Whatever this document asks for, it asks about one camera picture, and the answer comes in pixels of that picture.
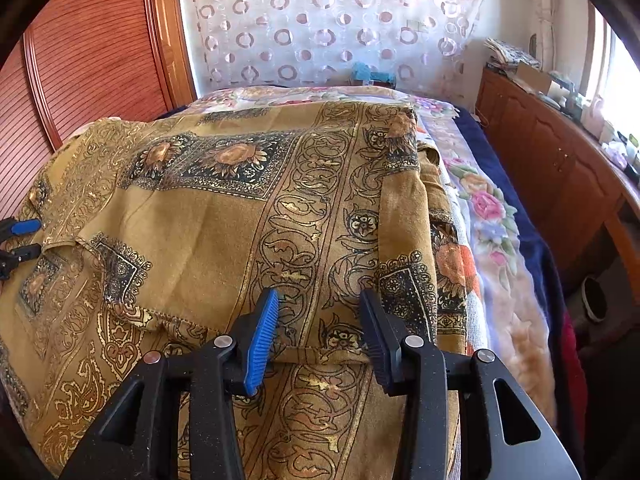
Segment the mustard patterned shirt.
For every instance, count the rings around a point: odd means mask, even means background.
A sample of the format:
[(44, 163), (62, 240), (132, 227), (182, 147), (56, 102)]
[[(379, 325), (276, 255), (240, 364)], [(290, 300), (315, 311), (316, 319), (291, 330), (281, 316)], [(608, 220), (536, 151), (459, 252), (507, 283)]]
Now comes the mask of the mustard patterned shirt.
[(250, 479), (387, 479), (404, 402), (369, 365), (358, 297), (466, 349), (472, 255), (410, 104), (293, 102), (100, 119), (39, 171), (17, 217), (41, 256), (1, 291), (1, 382), (60, 474), (142, 356), (200, 348), (277, 289), (272, 361), (234, 402)]

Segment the floral quilt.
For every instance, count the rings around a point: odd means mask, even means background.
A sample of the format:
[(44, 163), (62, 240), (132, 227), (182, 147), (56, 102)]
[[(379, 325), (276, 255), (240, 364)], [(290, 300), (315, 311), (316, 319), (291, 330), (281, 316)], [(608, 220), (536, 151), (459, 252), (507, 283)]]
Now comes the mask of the floral quilt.
[(470, 351), (498, 354), (549, 422), (558, 418), (550, 323), (521, 251), (514, 200), (488, 177), (463, 139), (454, 104), (381, 87), (252, 87), (217, 90), (188, 107), (219, 113), (312, 101), (398, 102), (416, 109), (416, 138), (436, 157), (454, 240), (436, 249), (440, 287), (463, 300)]

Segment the navy blue blanket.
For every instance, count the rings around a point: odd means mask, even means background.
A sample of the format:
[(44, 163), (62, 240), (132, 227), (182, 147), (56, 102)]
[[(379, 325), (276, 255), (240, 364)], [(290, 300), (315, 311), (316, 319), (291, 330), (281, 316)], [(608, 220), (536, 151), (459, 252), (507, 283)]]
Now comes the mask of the navy blue blanket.
[(463, 107), (460, 108), (459, 116), (454, 122), (469, 144), (480, 169), (498, 184), (506, 196), (506, 202), (516, 208), (515, 223), (520, 231), (518, 239), (521, 242), (521, 254), (524, 256), (528, 272), (532, 274), (535, 294), (550, 328), (550, 352), (555, 379), (555, 400), (559, 409), (560, 440), (574, 460), (576, 468), (582, 470), (587, 383), (578, 359), (575, 332), (552, 253), (530, 221), (518, 193), (480, 124)]

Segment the red wooden wardrobe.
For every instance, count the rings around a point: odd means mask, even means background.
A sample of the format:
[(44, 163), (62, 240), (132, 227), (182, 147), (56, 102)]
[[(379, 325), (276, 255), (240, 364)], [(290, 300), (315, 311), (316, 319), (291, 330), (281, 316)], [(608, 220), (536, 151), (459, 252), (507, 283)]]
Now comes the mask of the red wooden wardrobe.
[(50, 0), (1, 69), (1, 214), (80, 126), (196, 98), (179, 0)]

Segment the wooden side cabinet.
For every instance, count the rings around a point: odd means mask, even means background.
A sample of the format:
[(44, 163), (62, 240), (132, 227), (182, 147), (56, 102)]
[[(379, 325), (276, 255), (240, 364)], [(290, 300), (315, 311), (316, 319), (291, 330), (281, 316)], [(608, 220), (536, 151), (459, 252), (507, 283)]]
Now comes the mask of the wooden side cabinet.
[(488, 141), (548, 244), (563, 288), (620, 259), (639, 289), (639, 191), (574, 122), (485, 68), (475, 103)]

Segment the white circle pattern curtain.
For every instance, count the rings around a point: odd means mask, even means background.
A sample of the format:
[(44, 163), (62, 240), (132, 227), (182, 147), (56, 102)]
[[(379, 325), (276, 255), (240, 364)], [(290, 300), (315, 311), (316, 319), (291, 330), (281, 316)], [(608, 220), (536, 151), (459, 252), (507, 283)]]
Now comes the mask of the white circle pattern curtain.
[(399, 90), (460, 98), (483, 0), (180, 0), (198, 94), (346, 84), (362, 64)]

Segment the cardboard box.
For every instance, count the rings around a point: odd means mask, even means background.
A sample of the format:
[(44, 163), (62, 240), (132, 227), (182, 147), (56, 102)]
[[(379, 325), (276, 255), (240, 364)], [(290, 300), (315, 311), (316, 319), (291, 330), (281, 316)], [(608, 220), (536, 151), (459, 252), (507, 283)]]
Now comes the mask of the cardboard box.
[(547, 94), (552, 85), (549, 74), (523, 62), (518, 63), (514, 81), (526, 91), (541, 92), (542, 94)]

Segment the window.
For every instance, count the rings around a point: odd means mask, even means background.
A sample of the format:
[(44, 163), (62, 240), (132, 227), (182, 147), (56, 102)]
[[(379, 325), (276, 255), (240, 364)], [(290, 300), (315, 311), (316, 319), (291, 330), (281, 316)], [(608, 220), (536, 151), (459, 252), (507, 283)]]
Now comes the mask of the window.
[(639, 155), (639, 69), (623, 40), (592, 3), (582, 93), (587, 98), (587, 125), (601, 144), (613, 139), (627, 145), (632, 162)]

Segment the blue item on box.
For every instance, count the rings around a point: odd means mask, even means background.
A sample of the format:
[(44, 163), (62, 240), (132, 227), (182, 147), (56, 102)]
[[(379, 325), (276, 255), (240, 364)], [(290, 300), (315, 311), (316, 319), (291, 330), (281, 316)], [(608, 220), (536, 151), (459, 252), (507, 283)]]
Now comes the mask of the blue item on box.
[(370, 65), (355, 63), (350, 72), (350, 81), (357, 86), (396, 87), (396, 77), (392, 73), (378, 72)]

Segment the folded patterned cloth stack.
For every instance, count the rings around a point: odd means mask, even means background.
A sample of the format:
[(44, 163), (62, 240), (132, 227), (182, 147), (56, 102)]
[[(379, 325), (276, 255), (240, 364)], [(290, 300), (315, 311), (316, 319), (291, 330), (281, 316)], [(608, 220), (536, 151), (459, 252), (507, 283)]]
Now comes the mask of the folded patterned cloth stack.
[(488, 37), (484, 45), (489, 50), (489, 66), (497, 67), (499, 70), (516, 70), (518, 66), (524, 64), (534, 70), (541, 69), (541, 64), (536, 58), (512, 44)]

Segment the tied window curtain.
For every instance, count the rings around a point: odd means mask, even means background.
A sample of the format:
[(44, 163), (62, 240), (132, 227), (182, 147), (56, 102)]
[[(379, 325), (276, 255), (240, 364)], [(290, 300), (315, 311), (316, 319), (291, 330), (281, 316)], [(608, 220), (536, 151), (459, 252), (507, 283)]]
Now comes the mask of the tied window curtain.
[(543, 70), (552, 70), (555, 61), (554, 14), (558, 0), (534, 0), (536, 59)]

